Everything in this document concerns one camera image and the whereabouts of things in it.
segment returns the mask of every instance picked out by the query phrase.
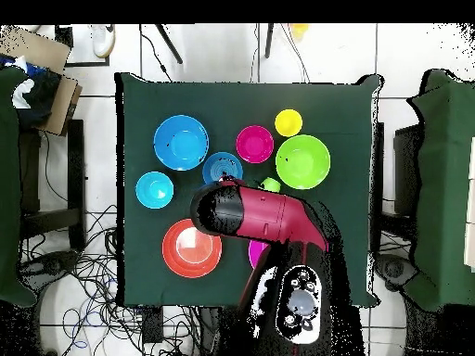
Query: blue bowl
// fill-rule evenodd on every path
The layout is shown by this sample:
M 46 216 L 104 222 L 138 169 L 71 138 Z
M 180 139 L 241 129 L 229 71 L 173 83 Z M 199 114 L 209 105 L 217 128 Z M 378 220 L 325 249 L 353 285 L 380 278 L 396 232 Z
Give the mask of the blue bowl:
M 150 209 L 167 206 L 173 197 L 173 183 L 161 172 L 147 172 L 135 186 L 135 193 L 142 205 Z
M 216 182 L 224 175 L 242 179 L 242 165 L 232 154 L 219 152 L 208 157 L 203 165 L 204 183 Z
M 164 121 L 153 139 L 155 154 L 164 165 L 176 171 L 191 170 L 204 160 L 210 139 L 196 119 L 177 115 Z

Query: magenta bowl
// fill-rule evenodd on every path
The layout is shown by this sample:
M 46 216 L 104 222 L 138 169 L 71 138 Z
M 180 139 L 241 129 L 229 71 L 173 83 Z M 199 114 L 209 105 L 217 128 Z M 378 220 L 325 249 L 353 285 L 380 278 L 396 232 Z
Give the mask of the magenta bowl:
M 274 150 L 274 138 L 264 127 L 250 125 L 237 136 L 236 150 L 245 161 L 259 164 L 271 157 Z
M 268 246 L 267 243 L 258 242 L 256 240 L 249 242 L 249 261 L 252 269 L 256 268 L 259 257 L 261 257 L 261 254 Z

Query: cardboard box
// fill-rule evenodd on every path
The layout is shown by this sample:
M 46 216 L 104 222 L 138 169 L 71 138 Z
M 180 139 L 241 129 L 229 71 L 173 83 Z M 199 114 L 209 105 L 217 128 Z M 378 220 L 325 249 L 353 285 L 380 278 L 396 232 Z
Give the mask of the cardboard box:
M 64 44 L 15 26 L 6 26 L 0 33 L 0 54 L 11 57 L 25 56 L 28 63 L 49 68 L 59 75 L 63 75 L 70 51 Z M 67 121 L 74 114 L 82 90 L 77 81 L 62 76 L 51 115 L 45 124 L 37 128 L 52 134 L 65 135 L 68 131 Z

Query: red plate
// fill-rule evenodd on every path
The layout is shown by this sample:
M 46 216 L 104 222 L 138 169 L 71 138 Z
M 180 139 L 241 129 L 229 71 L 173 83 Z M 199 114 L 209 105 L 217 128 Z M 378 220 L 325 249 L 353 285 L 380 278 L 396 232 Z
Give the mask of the red plate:
M 161 252 L 176 274 L 198 278 L 211 272 L 221 258 L 221 238 L 206 235 L 190 219 L 172 225 L 163 238 Z

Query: green cloth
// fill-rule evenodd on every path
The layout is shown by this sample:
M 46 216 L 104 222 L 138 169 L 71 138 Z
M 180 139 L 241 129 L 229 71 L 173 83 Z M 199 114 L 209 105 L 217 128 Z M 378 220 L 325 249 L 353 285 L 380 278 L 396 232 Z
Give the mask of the green cloth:
M 36 296 L 19 282 L 16 270 L 21 215 L 19 120 L 11 100 L 25 79 L 25 73 L 17 67 L 0 69 L 0 299 L 31 307 Z
M 368 245 L 368 188 L 371 159 L 371 100 L 379 77 L 361 84 L 253 84 L 253 83 L 147 83 L 123 73 L 124 111 L 124 279 L 127 305 L 237 305 L 251 267 L 249 241 L 223 238 L 223 254 L 211 273 L 186 279 L 173 273 L 163 261 L 161 241 L 176 222 L 189 217 L 189 202 L 203 185 L 202 164 L 191 171 L 165 167 L 155 156 L 153 137 L 167 118 L 185 114 L 198 119 L 210 137 L 208 157 L 227 151 L 238 157 L 235 141 L 248 125 L 271 131 L 275 150 L 262 164 L 241 160 L 244 181 L 262 181 L 276 174 L 276 152 L 286 139 L 275 131 L 276 114 L 285 108 L 303 118 L 301 134 L 321 139 L 331 155 L 327 179 L 317 187 L 298 191 L 282 182 L 280 192 L 307 200 L 316 207 L 322 201 L 342 233 L 348 276 L 355 305 L 371 306 L 366 292 Z M 171 203 L 161 210 L 143 207 L 135 196 L 135 184 L 144 173 L 159 171 L 173 181 Z
M 405 286 L 419 307 L 475 305 L 475 273 L 464 265 L 471 138 L 475 136 L 475 85 L 432 70 L 423 94 L 413 97 L 424 122 L 418 153 L 414 262 L 422 271 Z

